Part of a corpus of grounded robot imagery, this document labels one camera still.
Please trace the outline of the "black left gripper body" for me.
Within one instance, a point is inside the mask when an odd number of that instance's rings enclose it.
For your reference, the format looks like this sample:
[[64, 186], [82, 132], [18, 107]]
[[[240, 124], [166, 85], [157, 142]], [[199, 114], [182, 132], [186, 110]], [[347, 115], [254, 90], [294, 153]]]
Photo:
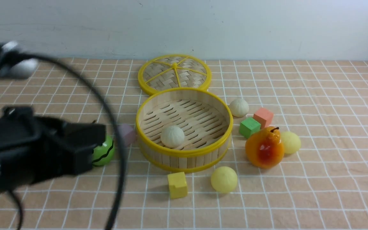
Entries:
[[93, 150], [106, 139], [100, 123], [71, 123], [7, 107], [0, 118], [0, 193], [90, 171]]

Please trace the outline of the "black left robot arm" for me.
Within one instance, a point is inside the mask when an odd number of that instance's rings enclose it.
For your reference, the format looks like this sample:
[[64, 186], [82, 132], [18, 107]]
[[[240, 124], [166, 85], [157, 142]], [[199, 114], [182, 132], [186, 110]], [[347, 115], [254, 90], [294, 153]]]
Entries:
[[[19, 64], [32, 61], [16, 44], [0, 44], [0, 78], [14, 79]], [[0, 193], [93, 169], [94, 148], [106, 127], [38, 116], [30, 106], [7, 106], [0, 117]]]

